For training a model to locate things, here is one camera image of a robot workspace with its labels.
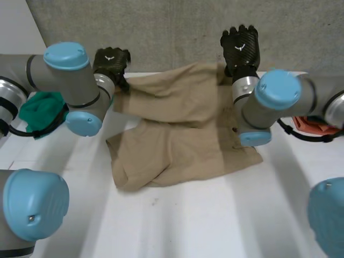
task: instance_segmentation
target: white tabletop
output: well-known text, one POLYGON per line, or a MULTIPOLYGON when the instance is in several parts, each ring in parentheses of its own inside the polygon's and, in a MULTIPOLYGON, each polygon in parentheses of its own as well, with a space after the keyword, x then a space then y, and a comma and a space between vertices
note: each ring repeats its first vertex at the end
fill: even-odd
POLYGON ((343 139, 311 144, 274 125, 272 142, 257 148, 261 164, 207 181, 123 193, 113 183, 105 139, 138 121, 109 111, 92 138, 62 125, 40 140, 12 135, 3 144, 1 169, 52 171, 69 185, 63 225, 37 242, 34 258, 325 257, 308 226, 307 198, 316 183, 344 176, 343 139))

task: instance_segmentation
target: green cloth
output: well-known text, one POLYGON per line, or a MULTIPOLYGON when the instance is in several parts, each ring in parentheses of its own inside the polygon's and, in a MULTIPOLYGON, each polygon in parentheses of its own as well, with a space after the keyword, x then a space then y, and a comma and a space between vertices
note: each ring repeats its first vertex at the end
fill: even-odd
POLYGON ((62 110, 65 104, 59 92, 37 92, 20 109, 19 118, 27 122, 26 131, 46 128, 62 110))

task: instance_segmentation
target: carbon fiber hand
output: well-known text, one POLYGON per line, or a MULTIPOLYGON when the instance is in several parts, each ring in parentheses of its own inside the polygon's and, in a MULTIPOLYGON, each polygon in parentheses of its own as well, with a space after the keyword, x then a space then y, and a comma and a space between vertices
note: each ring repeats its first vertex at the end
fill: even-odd
POLYGON ((101 48, 97 50, 93 71, 95 74, 108 76, 122 91, 128 92, 130 86, 124 79, 124 70, 130 62, 130 52, 126 49, 122 50, 118 47, 101 48))
POLYGON ((257 71, 260 64, 258 32, 253 25, 246 28, 239 26, 237 31, 231 27, 224 31, 220 40, 226 60, 226 75, 232 77, 234 71, 241 66, 251 66, 257 71))

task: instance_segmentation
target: orange object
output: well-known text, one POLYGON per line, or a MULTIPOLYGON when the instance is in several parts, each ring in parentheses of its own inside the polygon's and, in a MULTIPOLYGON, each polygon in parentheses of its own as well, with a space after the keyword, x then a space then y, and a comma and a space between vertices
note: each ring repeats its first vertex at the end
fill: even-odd
POLYGON ((307 117, 293 117, 292 120, 296 126, 296 129, 317 135, 334 134, 339 131, 336 127, 320 124, 313 121, 308 121, 307 117))

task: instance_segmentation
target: beige cloth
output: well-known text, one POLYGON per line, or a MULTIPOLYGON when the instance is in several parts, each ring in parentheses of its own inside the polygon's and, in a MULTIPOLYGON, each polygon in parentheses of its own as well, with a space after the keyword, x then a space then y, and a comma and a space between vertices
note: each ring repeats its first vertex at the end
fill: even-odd
POLYGON ((107 140, 117 188, 205 180, 262 162, 233 131, 226 80, 221 64, 205 62, 128 79, 131 94, 117 94, 114 110, 144 119, 107 140))

